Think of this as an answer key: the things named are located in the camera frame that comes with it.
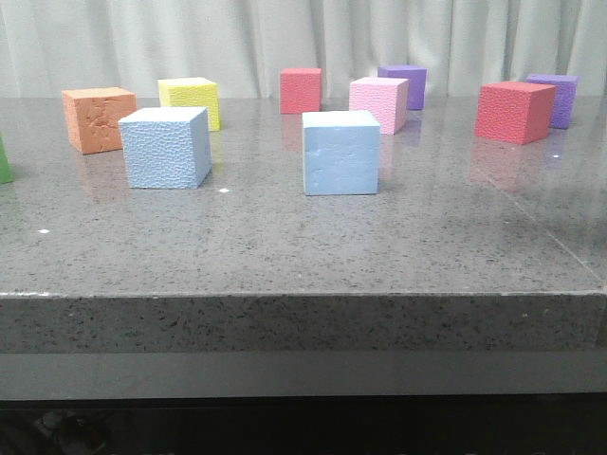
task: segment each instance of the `green cube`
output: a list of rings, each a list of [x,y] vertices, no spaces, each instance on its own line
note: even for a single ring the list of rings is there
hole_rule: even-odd
[[[7,154],[4,152],[2,137],[0,136],[0,183],[12,182],[12,172],[10,171]]]

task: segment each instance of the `red cube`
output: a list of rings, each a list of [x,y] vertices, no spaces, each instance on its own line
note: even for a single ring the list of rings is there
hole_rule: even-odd
[[[474,135],[526,144],[548,136],[555,85],[498,82],[483,85]]]
[[[281,114],[321,110],[320,68],[286,68],[281,71]]]

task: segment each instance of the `orange cube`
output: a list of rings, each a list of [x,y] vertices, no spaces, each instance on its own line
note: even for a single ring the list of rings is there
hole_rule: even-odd
[[[137,111],[133,92],[119,87],[64,90],[69,141],[82,154],[122,148],[118,120]]]

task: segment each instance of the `textured foam block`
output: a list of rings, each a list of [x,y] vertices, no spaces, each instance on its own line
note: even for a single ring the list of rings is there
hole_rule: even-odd
[[[474,135],[526,144],[548,136],[557,87],[539,83],[483,85]]]
[[[371,113],[306,112],[302,117],[305,193],[377,193],[380,132]]]
[[[206,107],[150,107],[120,124],[131,188],[197,188],[211,170]]]
[[[219,95],[217,84],[205,78],[181,78],[158,80],[160,105],[203,106],[208,108],[209,131],[219,131]]]
[[[7,154],[4,151],[4,143],[0,136],[0,183],[12,182],[12,172],[10,171]]]
[[[398,78],[409,80],[407,109],[418,111],[424,108],[426,99],[426,77],[428,69],[414,64],[386,64],[377,68],[380,78]]]
[[[569,128],[573,102],[578,89],[578,76],[562,76],[558,74],[530,74],[527,82],[556,85],[557,94],[550,116],[550,128]]]
[[[71,144],[83,154],[122,148],[118,121],[137,111],[135,94],[119,87],[64,90],[65,122]]]
[[[321,110],[322,70],[285,68],[281,71],[281,114]]]
[[[405,125],[409,80],[362,78],[350,83],[351,111],[366,110],[376,118],[380,132],[393,135]]]

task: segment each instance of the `purple cube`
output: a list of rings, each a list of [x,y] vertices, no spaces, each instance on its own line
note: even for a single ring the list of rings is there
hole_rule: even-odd
[[[569,128],[573,101],[578,88],[578,76],[562,76],[558,74],[530,74],[527,82],[548,83],[557,86],[554,106],[550,117],[550,128]]]
[[[426,76],[428,69],[413,64],[386,64],[377,68],[379,78],[399,78],[409,80],[407,109],[418,111],[424,108]]]

